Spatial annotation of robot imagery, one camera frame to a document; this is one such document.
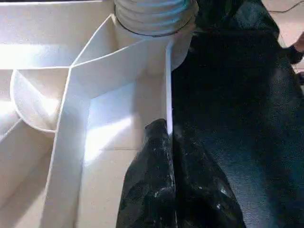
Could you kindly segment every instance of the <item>corrugated white hose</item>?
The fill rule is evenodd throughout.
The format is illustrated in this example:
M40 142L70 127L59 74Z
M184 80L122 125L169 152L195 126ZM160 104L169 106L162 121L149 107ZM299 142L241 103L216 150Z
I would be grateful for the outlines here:
M120 23L147 36L173 34L197 13L195 0L115 0L115 4Z

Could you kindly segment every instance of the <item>curved white plastic wall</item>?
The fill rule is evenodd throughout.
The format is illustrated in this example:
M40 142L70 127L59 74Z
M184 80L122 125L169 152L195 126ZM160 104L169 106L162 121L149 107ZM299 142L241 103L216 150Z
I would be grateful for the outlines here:
M148 36L173 34L197 12L195 0L115 0L115 4L125 28Z
M193 19L149 37L114 13L113 0L0 3L1 228L115 227L145 126L172 133Z

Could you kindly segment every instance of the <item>white plastic structure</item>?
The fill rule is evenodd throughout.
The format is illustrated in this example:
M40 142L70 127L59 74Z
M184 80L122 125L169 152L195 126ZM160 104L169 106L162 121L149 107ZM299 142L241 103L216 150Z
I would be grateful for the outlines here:
M125 28L148 36L172 34L198 11L196 0L115 0L115 4Z
M113 0L0 3L0 228L114 228L143 131L165 118L177 33L130 32Z

